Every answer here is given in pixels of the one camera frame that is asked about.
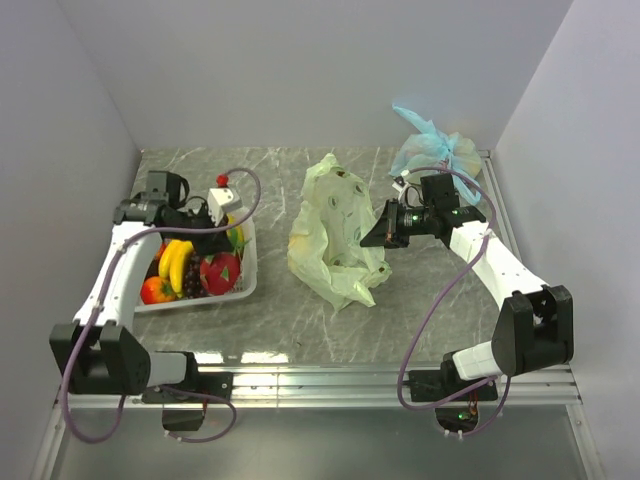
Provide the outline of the light green plastic bag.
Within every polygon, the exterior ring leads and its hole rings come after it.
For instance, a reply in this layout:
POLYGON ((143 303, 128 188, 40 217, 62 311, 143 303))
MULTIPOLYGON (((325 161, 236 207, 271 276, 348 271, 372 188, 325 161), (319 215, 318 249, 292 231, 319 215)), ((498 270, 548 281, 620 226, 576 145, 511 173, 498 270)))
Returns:
POLYGON ((376 223, 368 185, 328 153, 306 171, 289 234, 289 270, 340 311, 376 305, 371 290, 392 270, 382 247, 360 241, 376 223))

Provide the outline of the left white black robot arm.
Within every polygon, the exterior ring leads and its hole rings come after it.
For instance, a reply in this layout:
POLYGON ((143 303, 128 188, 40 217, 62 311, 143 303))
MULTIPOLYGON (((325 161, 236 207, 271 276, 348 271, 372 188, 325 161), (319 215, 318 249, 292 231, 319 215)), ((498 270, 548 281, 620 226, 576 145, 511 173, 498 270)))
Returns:
POLYGON ((71 322, 57 324, 49 337, 62 387, 72 394, 133 396, 161 386, 177 401, 189 402, 201 390, 193 355, 151 353, 132 333, 135 308, 147 269, 169 238, 193 243, 200 254, 229 246, 219 227, 241 205, 221 177, 198 211, 187 210, 187 180, 153 171, 143 191, 119 203, 109 250, 98 278, 71 322))

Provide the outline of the dark purple fake grapes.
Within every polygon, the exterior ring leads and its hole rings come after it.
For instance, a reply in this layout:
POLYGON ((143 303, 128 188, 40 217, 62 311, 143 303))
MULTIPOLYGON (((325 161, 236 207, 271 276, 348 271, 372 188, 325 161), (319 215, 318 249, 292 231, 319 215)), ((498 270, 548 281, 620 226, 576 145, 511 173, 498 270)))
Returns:
POLYGON ((182 278, 182 293, 186 299, 204 298, 209 295, 200 275, 201 257, 192 254, 187 260, 182 278))

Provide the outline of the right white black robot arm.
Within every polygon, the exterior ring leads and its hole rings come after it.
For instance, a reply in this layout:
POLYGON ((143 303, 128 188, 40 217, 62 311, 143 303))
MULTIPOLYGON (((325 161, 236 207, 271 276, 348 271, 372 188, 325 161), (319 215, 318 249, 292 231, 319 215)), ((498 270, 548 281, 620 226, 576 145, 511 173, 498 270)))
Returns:
POLYGON ((413 236, 431 235, 465 262, 499 308, 492 338, 444 356, 436 384, 448 401, 501 376, 513 378, 566 364, 574 356, 573 298, 529 269, 494 232, 494 216, 463 207, 454 183, 464 175, 443 167, 420 168, 422 204, 386 202, 363 248, 406 248, 413 236))

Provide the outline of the pink fake dragon fruit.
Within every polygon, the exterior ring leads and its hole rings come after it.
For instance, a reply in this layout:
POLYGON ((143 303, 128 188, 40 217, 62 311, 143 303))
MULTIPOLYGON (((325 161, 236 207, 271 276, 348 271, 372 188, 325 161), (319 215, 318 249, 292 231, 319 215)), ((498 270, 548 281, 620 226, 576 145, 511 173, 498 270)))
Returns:
POLYGON ((200 260, 199 279, 208 295, 221 296, 232 291, 242 273, 242 259, 248 243, 248 240, 240 241, 200 260))

